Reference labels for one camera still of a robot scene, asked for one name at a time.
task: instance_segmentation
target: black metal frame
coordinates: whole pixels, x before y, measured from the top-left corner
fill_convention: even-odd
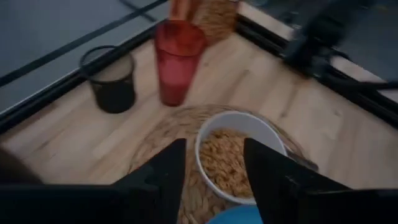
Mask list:
[[[154,29],[155,25],[120,45],[120,50],[118,50],[119,57],[151,39]],[[282,57],[281,52],[288,44],[287,40],[244,16],[238,16],[236,32],[245,39],[256,44],[261,49],[272,53],[276,57]],[[109,65],[116,59],[117,58],[114,55],[110,58],[101,57],[103,62],[95,61],[95,64]],[[327,72],[331,77],[355,81],[347,74],[344,74],[333,67],[329,67]],[[2,114],[0,116],[0,133],[4,133],[8,129],[11,129],[84,81],[85,79],[79,75],[79,71],[74,72],[48,87],[46,90],[34,95],[29,100],[16,106],[12,110]],[[363,109],[383,119],[391,126],[398,128],[398,104],[395,101],[382,96],[376,90],[348,91],[346,88],[340,88],[340,86],[335,82],[331,82],[330,79],[320,79],[319,82],[339,93],[347,100],[350,100]]]

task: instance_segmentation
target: blue bowl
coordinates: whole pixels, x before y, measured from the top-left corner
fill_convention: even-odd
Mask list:
[[[262,224],[257,206],[242,205],[221,212],[207,224]]]

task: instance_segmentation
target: round placemat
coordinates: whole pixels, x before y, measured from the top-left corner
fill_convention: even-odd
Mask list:
[[[200,126],[211,116],[224,111],[241,111],[253,114],[270,124],[284,142],[290,158],[304,158],[303,150],[283,129],[270,122],[265,117],[235,106],[203,105],[180,108],[165,117],[144,138],[136,149],[129,173],[148,161],[160,150],[164,149],[177,138],[187,139],[187,158],[185,167],[185,183],[182,193],[179,223],[201,224],[221,211],[235,206],[231,202],[219,198],[202,179],[195,163],[195,137]]]

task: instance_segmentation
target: cereal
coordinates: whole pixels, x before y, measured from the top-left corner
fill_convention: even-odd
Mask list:
[[[220,128],[202,142],[200,160],[209,179],[222,191],[239,198],[251,198],[243,160],[243,133]]]

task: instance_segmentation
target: white bowl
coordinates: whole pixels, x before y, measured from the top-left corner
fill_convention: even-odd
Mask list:
[[[200,162],[199,150],[202,140],[209,135],[212,130],[218,128],[231,128],[242,133],[247,134],[250,138],[253,138],[264,145],[274,149],[275,151],[286,156],[286,150],[284,143],[278,137],[278,134],[263,120],[248,114],[238,111],[227,111],[216,114],[208,119],[199,130],[195,141],[195,157],[197,165],[199,167],[200,174],[204,178],[206,184],[213,189],[216,194],[231,202],[255,205],[256,201],[254,198],[237,198],[219,189],[206,175],[205,171]]]

